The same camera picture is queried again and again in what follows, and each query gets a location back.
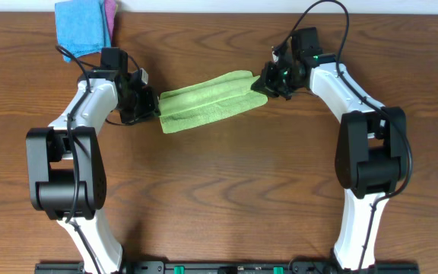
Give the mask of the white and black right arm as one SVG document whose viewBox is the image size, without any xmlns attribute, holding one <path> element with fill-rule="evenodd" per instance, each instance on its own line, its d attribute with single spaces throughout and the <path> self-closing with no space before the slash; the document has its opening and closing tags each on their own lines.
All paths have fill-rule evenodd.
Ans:
<svg viewBox="0 0 438 274">
<path fill-rule="evenodd" d="M 323 264 L 322 272 L 399 271 L 398 266 L 376 264 L 374 243 L 382 211 L 397 182 L 408 175 L 404 111 L 374 100 L 349 75 L 338 55 L 323 52 L 314 27 L 293 31 L 272 55 L 251 89 L 289 100 L 305 88 L 340 123 L 335 173 L 344 188 L 344 209 L 331 260 Z"/>
</svg>

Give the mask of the green microfiber cloth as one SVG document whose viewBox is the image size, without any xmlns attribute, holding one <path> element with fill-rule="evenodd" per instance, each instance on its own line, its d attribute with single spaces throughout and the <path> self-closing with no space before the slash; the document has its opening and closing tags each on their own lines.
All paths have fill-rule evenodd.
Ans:
<svg viewBox="0 0 438 274">
<path fill-rule="evenodd" d="M 268 97 L 251 89 L 251 71 L 228 72 L 211 80 L 160 95 L 160 124 L 165 134 L 214 123 L 260 107 Z"/>
</svg>

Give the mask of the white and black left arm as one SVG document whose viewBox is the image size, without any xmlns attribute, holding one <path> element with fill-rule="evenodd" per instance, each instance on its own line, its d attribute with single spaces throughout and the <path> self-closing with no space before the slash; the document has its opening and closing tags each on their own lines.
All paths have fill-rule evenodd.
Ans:
<svg viewBox="0 0 438 274">
<path fill-rule="evenodd" d="M 76 59 L 63 46 L 56 49 L 82 70 L 78 89 L 65 111 L 48 126 L 26 135 L 30 202 L 62 226 L 74 241 L 82 262 L 38 263 L 37 273 L 143 273 L 129 262 L 110 230 L 103 206 L 106 173 L 97 135 L 110 113 L 120 125 L 133 126 L 160 115 L 159 98 L 148 74 L 117 47 L 100 53 L 100 65 Z"/>
</svg>

